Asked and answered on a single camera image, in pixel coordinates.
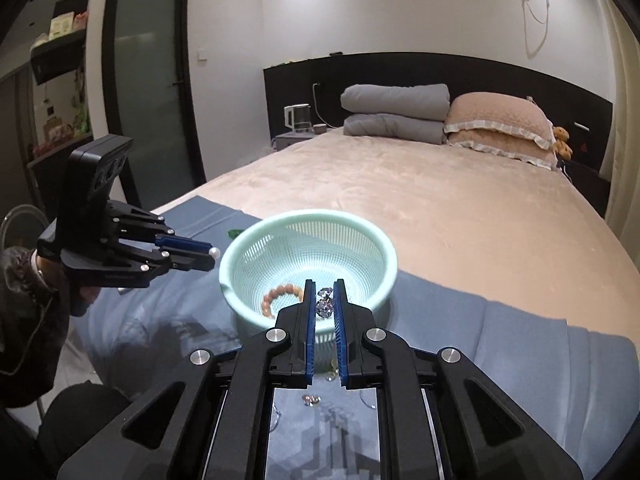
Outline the person left hand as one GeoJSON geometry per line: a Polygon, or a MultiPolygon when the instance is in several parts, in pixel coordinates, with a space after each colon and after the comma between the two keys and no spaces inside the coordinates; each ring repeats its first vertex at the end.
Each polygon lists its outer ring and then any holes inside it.
{"type": "Polygon", "coordinates": [[[98,299],[101,289],[94,286],[68,285],[64,292],[64,301],[68,313],[74,318],[81,318],[98,299]]]}

